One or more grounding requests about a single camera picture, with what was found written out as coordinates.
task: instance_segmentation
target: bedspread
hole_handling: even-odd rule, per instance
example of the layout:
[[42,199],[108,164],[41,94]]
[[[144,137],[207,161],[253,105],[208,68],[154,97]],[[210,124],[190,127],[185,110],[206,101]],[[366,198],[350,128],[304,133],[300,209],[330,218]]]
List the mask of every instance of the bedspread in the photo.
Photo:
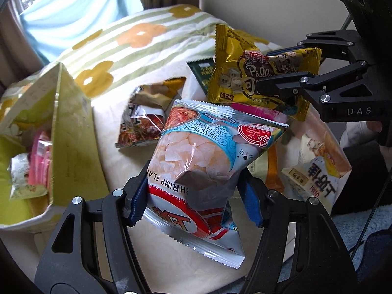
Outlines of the bedspread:
[[[145,10],[99,30],[56,60],[91,98],[179,60],[211,57],[215,25],[224,21],[181,4]],[[261,51],[279,46],[254,38]]]

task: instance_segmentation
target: red circular label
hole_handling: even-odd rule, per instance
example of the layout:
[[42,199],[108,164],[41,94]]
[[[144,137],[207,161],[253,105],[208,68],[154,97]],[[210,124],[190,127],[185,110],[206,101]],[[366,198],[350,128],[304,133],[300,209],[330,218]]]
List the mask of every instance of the red circular label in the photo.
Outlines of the red circular label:
[[246,141],[265,147],[271,138],[273,127],[258,124],[241,124],[238,126],[238,132]]

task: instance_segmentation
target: green package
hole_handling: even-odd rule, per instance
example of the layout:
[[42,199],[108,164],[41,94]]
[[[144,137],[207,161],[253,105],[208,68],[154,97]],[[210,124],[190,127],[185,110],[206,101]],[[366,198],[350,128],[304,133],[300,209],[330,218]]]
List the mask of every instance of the green package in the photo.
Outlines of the green package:
[[203,58],[201,60],[188,62],[187,64],[199,82],[201,89],[205,95],[207,95],[208,85],[215,67],[214,59]]

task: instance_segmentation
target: crumpled snack wrapper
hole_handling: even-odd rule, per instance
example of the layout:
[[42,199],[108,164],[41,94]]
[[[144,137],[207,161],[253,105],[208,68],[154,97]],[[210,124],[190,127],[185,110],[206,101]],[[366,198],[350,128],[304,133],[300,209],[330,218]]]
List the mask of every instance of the crumpled snack wrapper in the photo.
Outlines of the crumpled snack wrapper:
[[25,152],[13,157],[9,171],[12,179],[10,200],[36,198],[48,193],[43,185],[29,184],[30,162],[28,153]]
[[38,131],[33,142],[31,151],[31,163],[29,173],[29,184],[32,186],[43,186],[50,189],[51,186],[51,159],[52,141],[45,131]]
[[165,126],[165,111],[185,80],[185,77],[175,77],[137,87],[124,109],[116,147],[156,143]]

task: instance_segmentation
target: snack bag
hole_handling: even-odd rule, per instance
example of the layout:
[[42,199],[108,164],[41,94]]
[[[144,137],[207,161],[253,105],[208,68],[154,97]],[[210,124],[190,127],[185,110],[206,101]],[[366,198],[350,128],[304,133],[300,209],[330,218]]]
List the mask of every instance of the snack bag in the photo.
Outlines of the snack bag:
[[268,189],[284,192],[285,186],[279,178],[276,145],[270,147],[266,154],[253,161],[248,169],[252,176],[261,179]]
[[313,106],[309,107],[305,121],[293,122],[291,130],[294,134],[291,142],[300,142],[298,164],[283,168],[282,173],[302,199],[316,197],[331,213],[351,165]]
[[272,120],[273,122],[278,123],[287,123],[287,115],[278,112],[274,109],[269,109],[265,107],[258,107],[258,106],[251,106],[247,104],[240,104],[240,103],[232,103],[230,107],[239,110],[240,112],[251,114],[254,116],[259,116],[268,120]]
[[185,77],[176,77],[136,88],[122,115],[116,147],[157,142],[165,125],[165,110],[184,86],[185,80]]
[[[227,106],[176,100],[148,167],[148,207],[161,219],[150,222],[183,243],[199,238],[194,250],[239,267],[244,252],[227,200],[240,171],[287,127]],[[176,229],[168,232],[162,220]]]
[[264,96],[256,91],[264,78],[309,71],[318,74],[322,50],[306,48],[264,56],[251,42],[226,25],[216,25],[215,69],[208,86],[212,103],[245,103],[277,110],[303,121],[309,102],[301,95],[290,99]]
[[30,199],[47,194],[44,186],[32,186],[29,184],[29,154],[23,153],[11,158],[9,172],[11,173],[12,188],[9,199]]
[[31,151],[31,166],[29,184],[31,186],[43,186],[48,188],[50,180],[50,164],[52,157],[52,142],[45,131],[37,132],[33,149]]
[[213,58],[204,58],[187,63],[193,75],[196,77],[201,89],[207,95],[210,78],[214,72],[215,62]]

